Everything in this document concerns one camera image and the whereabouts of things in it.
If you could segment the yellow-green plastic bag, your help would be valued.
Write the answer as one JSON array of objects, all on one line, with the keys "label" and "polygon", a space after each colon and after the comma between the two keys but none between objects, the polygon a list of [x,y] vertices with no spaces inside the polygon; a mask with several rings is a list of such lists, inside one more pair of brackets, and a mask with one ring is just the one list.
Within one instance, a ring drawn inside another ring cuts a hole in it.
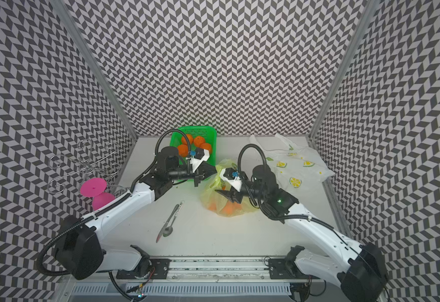
[{"label": "yellow-green plastic bag", "polygon": [[[223,215],[222,209],[224,208],[227,202],[231,202],[231,201],[228,201],[224,196],[221,196],[215,190],[229,191],[231,189],[231,186],[227,182],[222,181],[219,176],[221,170],[225,168],[237,168],[237,165],[230,159],[224,159],[221,162],[217,163],[216,164],[217,175],[211,177],[210,181],[207,183],[200,197],[201,204],[206,210],[211,203],[216,203],[217,212],[214,213],[223,217],[227,217],[227,216]],[[240,216],[257,211],[257,209],[251,205],[247,197],[243,198],[242,204],[236,203],[236,206],[237,206],[237,212],[235,216]]]}]

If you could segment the white printed plastic bag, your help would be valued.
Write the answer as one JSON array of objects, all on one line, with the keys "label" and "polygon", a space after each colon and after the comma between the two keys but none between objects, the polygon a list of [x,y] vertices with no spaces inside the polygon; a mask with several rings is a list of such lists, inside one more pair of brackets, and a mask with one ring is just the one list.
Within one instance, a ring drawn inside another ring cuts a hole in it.
[{"label": "white printed plastic bag", "polygon": [[272,150],[260,148],[276,176],[277,183],[290,193],[307,191],[335,174],[313,148],[299,146],[280,134],[275,135]]}]

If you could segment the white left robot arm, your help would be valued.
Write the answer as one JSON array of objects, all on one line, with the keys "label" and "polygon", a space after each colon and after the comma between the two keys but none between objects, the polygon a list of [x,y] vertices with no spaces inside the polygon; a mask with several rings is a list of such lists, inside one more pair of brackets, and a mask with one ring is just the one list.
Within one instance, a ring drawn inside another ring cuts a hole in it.
[{"label": "white left robot arm", "polygon": [[138,176],[123,195],[82,218],[67,217],[58,235],[49,240],[35,260],[35,268],[45,276],[71,274],[82,280],[96,272],[133,271],[144,257],[136,247],[107,246],[105,238],[124,220],[152,204],[168,192],[176,181],[201,181],[216,173],[208,163],[209,151],[197,148],[183,158],[175,147],[155,154],[147,171]]}]

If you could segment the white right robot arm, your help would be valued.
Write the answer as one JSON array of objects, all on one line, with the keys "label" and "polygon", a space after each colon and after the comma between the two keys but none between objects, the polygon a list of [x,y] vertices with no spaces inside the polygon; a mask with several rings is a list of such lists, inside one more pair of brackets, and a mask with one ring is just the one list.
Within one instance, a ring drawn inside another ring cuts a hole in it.
[{"label": "white right robot arm", "polygon": [[234,203],[248,197],[267,218],[299,231],[323,251],[318,255],[300,247],[292,263],[301,273],[338,286],[350,301],[390,300],[389,274],[378,246],[361,244],[313,215],[278,185],[268,167],[256,166],[251,179],[234,168],[223,169],[219,176],[231,186],[220,195]]}]

